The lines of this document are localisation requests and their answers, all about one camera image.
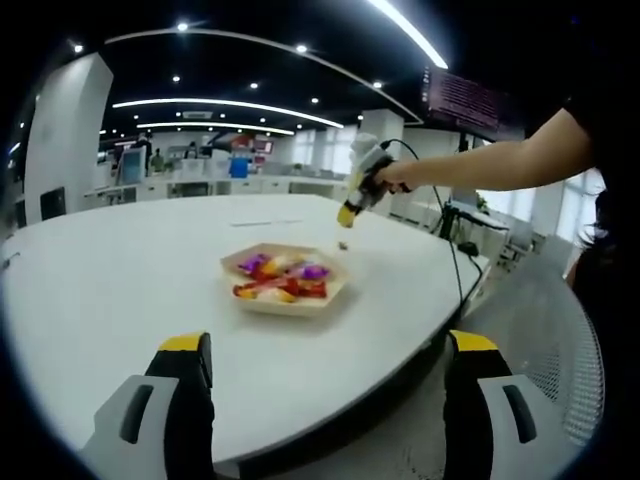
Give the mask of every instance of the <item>white table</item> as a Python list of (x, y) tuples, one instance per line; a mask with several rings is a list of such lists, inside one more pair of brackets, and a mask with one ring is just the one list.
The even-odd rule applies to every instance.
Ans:
[[(449, 246), (368, 212), (341, 229), (338, 208), (313, 195), (198, 197), (19, 230), (3, 252), (21, 254), (4, 274), (8, 330), (54, 431), (82, 447), (118, 386), (166, 338), (197, 330), (211, 334), (216, 462), (300, 437), (388, 379), (458, 306)], [(255, 221), (272, 223), (232, 226)], [(218, 260), (263, 241), (320, 247), (344, 264), (352, 281), (330, 315), (235, 307)], [(466, 293), (478, 274), (458, 262)]]

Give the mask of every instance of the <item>person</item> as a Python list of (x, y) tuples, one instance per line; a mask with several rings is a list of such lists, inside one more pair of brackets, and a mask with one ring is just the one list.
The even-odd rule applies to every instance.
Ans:
[(149, 175), (149, 159), (151, 158), (151, 150), (153, 147), (151, 146), (151, 142), (149, 141), (146, 133), (141, 133), (140, 135), (138, 135), (138, 141), (131, 146), (131, 148), (141, 147), (147, 147), (144, 159), (144, 170), (145, 174)]
[(442, 185), (484, 190), (540, 187), (597, 168), (606, 186), (599, 217), (606, 219), (590, 239), (575, 268), (573, 290), (591, 320), (600, 346), (605, 376), (604, 413), (590, 445), (572, 467), (571, 478), (607, 478), (613, 469), (635, 458), (629, 439), (635, 433), (637, 411), (630, 389), (636, 388), (637, 370), (629, 355), (634, 351), (637, 326), (629, 318), (629, 268), (635, 255), (630, 171), (635, 145), (633, 96), (635, 69), (628, 59), (599, 65), (598, 75), (587, 76), (574, 93), (535, 134), (524, 141), (497, 142), (452, 156), (395, 162), (376, 180), (392, 192), (400, 185)]
[(162, 172), (164, 170), (164, 157), (160, 155), (159, 148), (156, 148), (156, 153), (151, 157), (150, 162), (154, 172)]
[(198, 158), (198, 146), (196, 142), (191, 142), (184, 151), (184, 158)]

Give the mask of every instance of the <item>hand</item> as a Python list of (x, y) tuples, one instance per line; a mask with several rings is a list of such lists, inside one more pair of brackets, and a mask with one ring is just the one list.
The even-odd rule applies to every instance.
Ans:
[(402, 192), (401, 183), (404, 183), (409, 190), (415, 190), (420, 186), (415, 180), (413, 167), (416, 162), (393, 162), (386, 168), (383, 168), (376, 175), (376, 182), (385, 182), (389, 184), (389, 191), (392, 193)]

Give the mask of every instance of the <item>black sleeve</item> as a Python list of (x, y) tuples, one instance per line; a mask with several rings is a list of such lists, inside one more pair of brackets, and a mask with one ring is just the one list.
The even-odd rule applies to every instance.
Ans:
[(618, 65), (594, 59), (593, 65), (581, 73), (578, 85), (564, 108), (587, 132), (595, 150), (606, 149), (620, 141), (620, 125), (625, 111), (631, 108), (625, 97), (635, 90)]
[(591, 141), (606, 141), (609, 125), (615, 123), (613, 102), (604, 80), (595, 79), (578, 87), (564, 105), (578, 124), (587, 132)]

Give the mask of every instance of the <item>curved light strip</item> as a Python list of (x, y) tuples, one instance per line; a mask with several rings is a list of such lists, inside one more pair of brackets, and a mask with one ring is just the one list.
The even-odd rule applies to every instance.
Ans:
[(280, 128), (259, 127), (257, 125), (241, 125), (239, 123), (220, 122), (165, 122), (165, 123), (141, 123), (138, 128), (159, 128), (159, 127), (220, 127), (220, 128), (242, 128), (245, 130), (257, 130), (259, 132), (280, 133), (282, 135), (295, 135), (291, 130)]
[(431, 61), (436, 64), (437, 67), (448, 69), (447, 62), (440, 56), (436, 49), (428, 42), (424, 35), (422, 35), (416, 27), (414, 27), (409, 20), (407, 20), (398, 10), (395, 9), (387, 0), (369, 0), (369, 3), (384, 13), (389, 19), (399, 26), (404, 33), (409, 35), (424, 53), (426, 53)]
[(114, 103), (113, 108), (135, 107), (138, 105), (157, 105), (162, 103), (200, 103), (205, 105), (226, 105), (229, 107), (255, 108), (257, 110), (267, 110), (269, 112), (283, 113), (285, 115), (293, 115), (294, 117), (304, 118), (313, 122), (324, 123), (330, 127), (344, 128), (344, 125), (331, 120), (326, 120), (306, 113), (287, 110), (286, 108), (271, 107), (269, 105), (261, 105), (259, 103), (236, 102), (233, 100), (216, 100), (213, 98), (156, 98), (153, 100), (135, 100), (133, 102)]
[(371, 83), (367, 82), (366, 80), (358, 77), (354, 73), (351, 73), (350, 71), (345, 70), (344, 68), (339, 67), (338, 65), (335, 65), (335, 64), (333, 64), (331, 62), (327, 62), (326, 60), (323, 60), (320, 57), (316, 57), (315, 55), (313, 55), (313, 54), (311, 54), (309, 52), (300, 53), (300, 52), (298, 52), (296, 50), (295, 46), (292, 47), (290, 45), (285, 45), (284, 43), (273, 42), (271, 40), (267, 40), (266, 38), (254, 37), (253, 35), (245, 35), (243, 33), (227, 32), (225, 30), (211, 30), (211, 29), (208, 29), (208, 28), (190, 28), (186, 32), (181, 32), (177, 28), (163, 28), (163, 29), (159, 29), (159, 30), (147, 30), (147, 31), (144, 31), (144, 32), (136, 32), (136, 33), (129, 33), (127, 35), (120, 35), (119, 37), (110, 38), (107, 41), (105, 41), (104, 43), (105, 43), (105, 45), (109, 45), (111, 43), (121, 42), (123, 40), (130, 40), (132, 38), (152, 37), (152, 36), (155, 36), (155, 35), (170, 35), (170, 34), (179, 34), (179, 35), (213, 35), (213, 36), (217, 36), (217, 37), (235, 38), (237, 40), (246, 40), (247, 42), (260, 43), (260, 44), (266, 45), (268, 47), (279, 48), (280, 50), (285, 50), (285, 51), (291, 52), (291, 53), (293, 53), (295, 55), (299, 55), (301, 57), (308, 58), (309, 60), (312, 60), (312, 61), (314, 61), (316, 63), (319, 63), (320, 65), (324, 65), (325, 67), (328, 67), (328, 68), (330, 68), (332, 70), (335, 70), (336, 72), (341, 73), (342, 75), (345, 75), (345, 76), (349, 77), (350, 79), (355, 80), (356, 82), (364, 85), (365, 87), (367, 87), (372, 92), (375, 92), (378, 95), (383, 96), (388, 101), (393, 103), (396, 107), (400, 108), (401, 110), (405, 111), (406, 113), (411, 115), (413, 118), (415, 118), (415, 120), (416, 120), (415, 122), (407, 122), (406, 125), (423, 125), (424, 124), (424, 121), (418, 115), (413, 113), (411, 110), (409, 110), (407, 107), (405, 107), (399, 101), (397, 101), (391, 95), (386, 94), (382, 89), (375, 88), (373, 86), (373, 84), (371, 84)]

